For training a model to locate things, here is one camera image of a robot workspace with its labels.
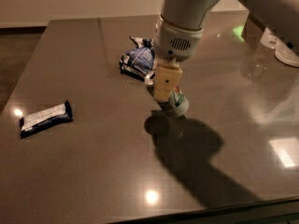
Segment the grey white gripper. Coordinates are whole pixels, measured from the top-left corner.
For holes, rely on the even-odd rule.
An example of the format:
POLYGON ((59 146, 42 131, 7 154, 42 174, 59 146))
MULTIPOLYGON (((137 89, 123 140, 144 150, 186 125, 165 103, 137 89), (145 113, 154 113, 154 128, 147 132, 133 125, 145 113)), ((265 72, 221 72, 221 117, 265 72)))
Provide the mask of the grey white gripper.
POLYGON ((184 30, 159 16, 155 27, 154 49, 162 59, 156 64, 153 98, 166 102, 178 84, 182 70, 179 62, 190 59, 195 53, 203 30, 184 30))

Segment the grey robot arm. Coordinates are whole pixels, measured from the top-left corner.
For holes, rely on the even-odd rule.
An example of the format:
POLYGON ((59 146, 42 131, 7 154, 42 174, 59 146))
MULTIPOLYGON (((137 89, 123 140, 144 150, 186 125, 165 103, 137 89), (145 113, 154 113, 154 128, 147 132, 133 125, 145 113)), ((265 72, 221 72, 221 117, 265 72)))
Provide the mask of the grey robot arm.
POLYGON ((213 15, 250 15, 293 54, 299 53, 299 0, 164 0, 157 16, 154 99, 165 102, 179 83, 213 15))

